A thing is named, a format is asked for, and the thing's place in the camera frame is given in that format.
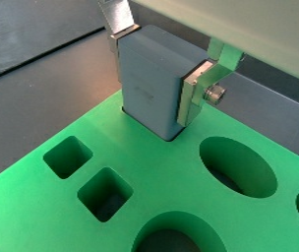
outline green foam tray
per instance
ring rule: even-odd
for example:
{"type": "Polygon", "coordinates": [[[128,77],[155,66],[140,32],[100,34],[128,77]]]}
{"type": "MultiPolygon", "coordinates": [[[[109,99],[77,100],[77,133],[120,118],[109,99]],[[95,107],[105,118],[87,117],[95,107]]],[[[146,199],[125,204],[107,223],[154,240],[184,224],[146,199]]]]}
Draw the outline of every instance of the green foam tray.
{"type": "Polygon", "coordinates": [[[117,93],[0,174],[0,252],[135,251],[164,228],[200,251],[298,252],[298,195],[299,157],[240,122],[206,105],[164,142],[117,93]]]}

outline rectangular cutout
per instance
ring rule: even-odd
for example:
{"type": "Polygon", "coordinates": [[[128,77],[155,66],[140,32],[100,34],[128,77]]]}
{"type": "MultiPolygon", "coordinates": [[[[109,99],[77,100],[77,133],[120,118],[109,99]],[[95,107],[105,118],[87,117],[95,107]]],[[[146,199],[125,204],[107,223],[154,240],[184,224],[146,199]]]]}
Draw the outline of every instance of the rectangular cutout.
{"type": "Polygon", "coordinates": [[[68,178],[91,158],[91,149],[73,136],[53,147],[43,157],[61,179],[68,178]]]}
{"type": "Polygon", "coordinates": [[[100,222],[107,222],[132,195],[132,188],[104,168],[79,191],[79,199],[100,222]]]}

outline screw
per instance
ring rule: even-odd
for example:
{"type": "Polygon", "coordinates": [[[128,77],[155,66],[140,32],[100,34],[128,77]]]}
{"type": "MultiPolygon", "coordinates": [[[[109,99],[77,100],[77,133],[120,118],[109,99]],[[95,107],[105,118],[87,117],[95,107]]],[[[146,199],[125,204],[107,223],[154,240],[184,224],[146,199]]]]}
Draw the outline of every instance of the screw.
{"type": "Polygon", "coordinates": [[[216,105],[220,102],[226,91],[227,90],[223,89],[218,84],[214,84],[204,90],[204,99],[216,105]]]}

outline gray floor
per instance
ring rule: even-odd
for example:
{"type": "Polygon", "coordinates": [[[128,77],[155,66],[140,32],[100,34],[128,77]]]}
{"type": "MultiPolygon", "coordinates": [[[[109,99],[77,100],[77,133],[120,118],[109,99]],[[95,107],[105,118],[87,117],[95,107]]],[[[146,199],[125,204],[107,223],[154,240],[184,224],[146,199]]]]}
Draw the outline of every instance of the gray floor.
{"type": "Polygon", "coordinates": [[[96,0],[0,0],[0,73],[103,27],[96,0]]]}

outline gray metal block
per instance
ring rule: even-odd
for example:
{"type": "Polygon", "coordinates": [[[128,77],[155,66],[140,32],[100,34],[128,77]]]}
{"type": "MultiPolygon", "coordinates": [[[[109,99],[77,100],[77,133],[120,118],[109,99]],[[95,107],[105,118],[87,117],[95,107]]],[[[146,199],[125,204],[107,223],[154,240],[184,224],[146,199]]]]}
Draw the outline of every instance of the gray metal block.
{"type": "Polygon", "coordinates": [[[184,129],[178,123],[186,74],[206,51],[155,26],[119,41],[123,109],[166,141],[184,129]]]}

